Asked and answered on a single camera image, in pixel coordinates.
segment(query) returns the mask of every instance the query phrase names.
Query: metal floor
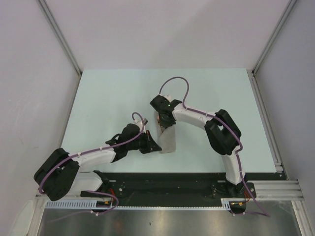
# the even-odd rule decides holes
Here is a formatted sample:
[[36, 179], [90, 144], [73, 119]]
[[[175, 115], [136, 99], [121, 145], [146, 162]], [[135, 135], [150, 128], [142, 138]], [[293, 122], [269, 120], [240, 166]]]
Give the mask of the metal floor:
[[[233, 217], [227, 211], [115, 210], [108, 215], [77, 214], [49, 222], [76, 210], [46, 209], [39, 236], [300, 236], [290, 201], [262, 202], [271, 218]], [[257, 210], [254, 202], [247, 210]]]

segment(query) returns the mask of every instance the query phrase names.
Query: white panel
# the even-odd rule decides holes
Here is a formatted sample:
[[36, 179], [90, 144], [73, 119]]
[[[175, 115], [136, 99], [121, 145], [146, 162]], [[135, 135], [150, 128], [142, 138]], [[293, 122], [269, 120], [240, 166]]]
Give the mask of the white panel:
[[302, 0], [258, 72], [284, 167], [315, 219], [315, 1]]
[[[276, 171], [245, 69], [85, 70], [62, 147], [69, 152], [82, 152], [104, 146], [105, 141], [132, 123], [134, 111], [148, 119], [146, 128], [157, 141], [150, 102], [165, 80], [178, 75], [190, 82], [188, 106], [209, 112], [225, 109], [234, 119], [242, 132], [244, 150], [240, 156], [245, 171]], [[163, 94], [182, 100], [185, 91], [186, 83], [174, 80], [165, 86]], [[173, 153], [143, 155], [130, 151], [122, 160], [96, 169], [147, 173], [225, 171], [221, 155], [211, 148], [204, 130], [183, 122], [177, 122], [175, 130]]]
[[288, 0], [48, 0], [81, 69], [252, 69]]
[[33, 199], [58, 147], [78, 78], [36, 1], [0, 6], [0, 235]]

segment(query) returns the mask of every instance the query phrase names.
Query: white table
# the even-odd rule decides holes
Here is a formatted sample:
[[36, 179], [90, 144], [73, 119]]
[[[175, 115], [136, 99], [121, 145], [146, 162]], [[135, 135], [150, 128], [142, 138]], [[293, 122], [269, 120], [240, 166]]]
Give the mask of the white table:
[[[100, 147], [132, 123], [134, 111], [147, 118], [147, 129], [157, 141], [154, 110], [150, 101], [164, 81], [173, 76], [188, 79], [186, 104], [193, 108], [229, 112], [242, 132], [240, 153], [246, 172], [276, 171], [245, 69], [150, 69], [85, 70], [76, 94], [62, 147], [82, 152]], [[186, 83], [173, 80], [163, 94], [182, 100]], [[216, 173], [225, 172], [219, 154], [209, 144], [205, 131], [189, 124], [176, 124], [174, 153], [141, 154], [130, 151], [122, 160], [93, 169], [104, 172]]]

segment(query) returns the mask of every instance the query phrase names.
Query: white wall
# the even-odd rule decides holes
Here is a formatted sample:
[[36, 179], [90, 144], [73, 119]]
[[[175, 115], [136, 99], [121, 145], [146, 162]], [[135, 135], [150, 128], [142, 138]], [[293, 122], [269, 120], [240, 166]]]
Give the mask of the white wall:
[[0, 235], [38, 188], [58, 147], [78, 78], [36, 1], [0, 6]]
[[315, 219], [315, 1], [301, 0], [258, 72], [285, 168]]
[[252, 69], [288, 0], [47, 0], [81, 69]]

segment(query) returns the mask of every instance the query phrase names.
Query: shiny metal surface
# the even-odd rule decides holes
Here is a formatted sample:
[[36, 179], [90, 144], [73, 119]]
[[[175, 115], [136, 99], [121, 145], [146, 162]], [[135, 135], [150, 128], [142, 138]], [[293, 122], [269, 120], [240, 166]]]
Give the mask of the shiny metal surface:
[[[108, 215], [46, 209], [39, 236], [300, 236], [291, 202], [262, 202], [271, 218], [227, 211], [115, 210]], [[248, 210], [256, 210], [253, 202]]]

